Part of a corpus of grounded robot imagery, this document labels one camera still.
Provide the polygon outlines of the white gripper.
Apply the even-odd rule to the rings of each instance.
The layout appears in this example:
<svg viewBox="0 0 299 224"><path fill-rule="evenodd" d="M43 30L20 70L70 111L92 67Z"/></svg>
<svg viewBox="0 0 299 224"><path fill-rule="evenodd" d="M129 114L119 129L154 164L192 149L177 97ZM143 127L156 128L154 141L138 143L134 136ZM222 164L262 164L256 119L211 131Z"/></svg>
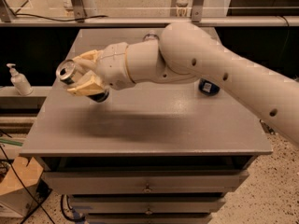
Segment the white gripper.
<svg viewBox="0 0 299 224"><path fill-rule="evenodd" d="M73 58L75 63L92 71L87 72L67 91L74 96L91 96L105 93L105 84L116 91L133 87L135 83L130 78L126 65L127 49L128 44L121 42L103 50L86 51Z"/></svg>

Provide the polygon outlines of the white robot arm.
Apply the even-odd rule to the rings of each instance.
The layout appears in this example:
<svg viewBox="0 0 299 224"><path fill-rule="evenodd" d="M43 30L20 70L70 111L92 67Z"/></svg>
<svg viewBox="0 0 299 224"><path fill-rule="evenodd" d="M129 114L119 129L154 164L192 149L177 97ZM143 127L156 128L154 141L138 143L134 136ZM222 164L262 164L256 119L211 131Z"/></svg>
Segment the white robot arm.
<svg viewBox="0 0 299 224"><path fill-rule="evenodd" d="M71 62L83 72L67 87L76 96L122 90L141 82L208 80L280 135L299 145L299 83L243 58L189 22L167 25L140 43L112 44Z"/></svg>

